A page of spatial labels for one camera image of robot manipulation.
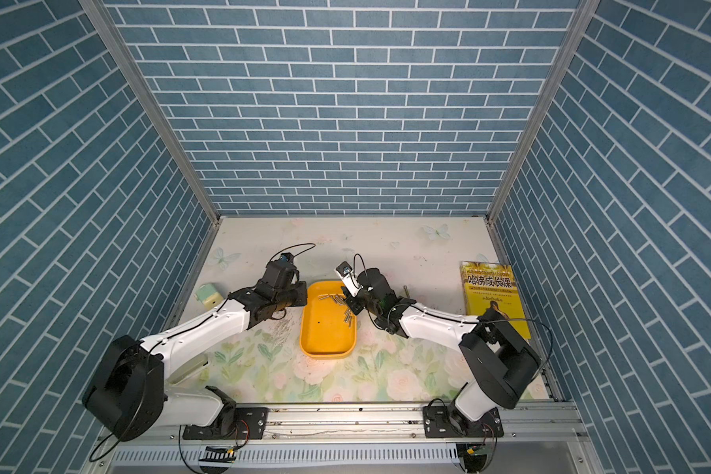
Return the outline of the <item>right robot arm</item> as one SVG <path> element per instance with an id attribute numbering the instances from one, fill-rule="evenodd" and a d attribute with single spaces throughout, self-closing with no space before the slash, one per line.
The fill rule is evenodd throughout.
<path id="1" fill-rule="evenodd" d="M 446 408 L 446 422 L 460 436 L 480 436 L 483 417 L 513 409 L 542 361 L 538 353 L 491 303 L 480 316 L 454 315 L 400 297 L 377 268 L 357 273 L 348 263 L 337 266 L 347 306 L 373 316 L 379 330 L 404 339 L 427 340 L 462 355 L 473 375 Z"/>

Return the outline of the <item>pile of metal screws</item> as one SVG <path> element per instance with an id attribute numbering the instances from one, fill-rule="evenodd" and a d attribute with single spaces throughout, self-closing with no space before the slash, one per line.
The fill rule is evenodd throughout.
<path id="1" fill-rule="evenodd" d="M 335 303 L 338 307 L 343 308 L 344 312 L 344 322 L 351 327 L 353 324 L 353 319 L 355 315 L 353 314 L 350 306 L 347 304 L 347 300 L 341 295 L 341 294 L 324 294 L 322 296 L 319 296 L 318 299 L 320 301 L 328 301 L 328 302 L 333 302 Z"/>

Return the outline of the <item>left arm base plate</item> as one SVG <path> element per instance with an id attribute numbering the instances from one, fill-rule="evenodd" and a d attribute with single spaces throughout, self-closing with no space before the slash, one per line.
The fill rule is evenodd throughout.
<path id="1" fill-rule="evenodd" d="M 185 426 L 184 440 L 260 440 L 264 436 L 269 409 L 240 406 L 223 410 L 207 427 Z"/>

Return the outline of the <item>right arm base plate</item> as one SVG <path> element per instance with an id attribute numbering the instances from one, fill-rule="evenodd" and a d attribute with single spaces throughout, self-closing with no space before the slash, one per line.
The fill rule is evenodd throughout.
<path id="1" fill-rule="evenodd" d="M 479 420 L 470 421 L 456 408 L 427 405 L 423 408 L 424 431 L 427 438 L 503 438 L 504 429 L 497 408 Z"/>

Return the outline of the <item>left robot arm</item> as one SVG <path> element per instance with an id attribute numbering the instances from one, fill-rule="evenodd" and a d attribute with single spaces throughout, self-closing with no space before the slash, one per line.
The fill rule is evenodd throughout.
<path id="1" fill-rule="evenodd" d="M 83 406 L 121 442 L 157 427 L 183 426 L 197 440 L 233 436 L 235 401 L 215 386 L 185 389 L 179 382 L 207 365 L 211 347 L 254 328 L 289 307 L 307 303 L 292 254 L 268 262 L 250 288 L 232 292 L 207 313 L 159 334 L 124 335 L 105 351 Z"/>

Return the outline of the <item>yellow plastic storage box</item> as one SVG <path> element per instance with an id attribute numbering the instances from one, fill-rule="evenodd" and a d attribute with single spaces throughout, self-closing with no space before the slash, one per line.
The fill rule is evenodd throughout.
<path id="1" fill-rule="evenodd" d="M 343 295 L 341 284 L 335 280 L 325 280 L 308 288 L 299 345 L 304 355 L 312 359 L 345 359 L 357 345 L 357 317 L 354 317 L 349 327 L 344 322 L 343 308 L 333 302 L 318 299 L 330 293 Z"/>

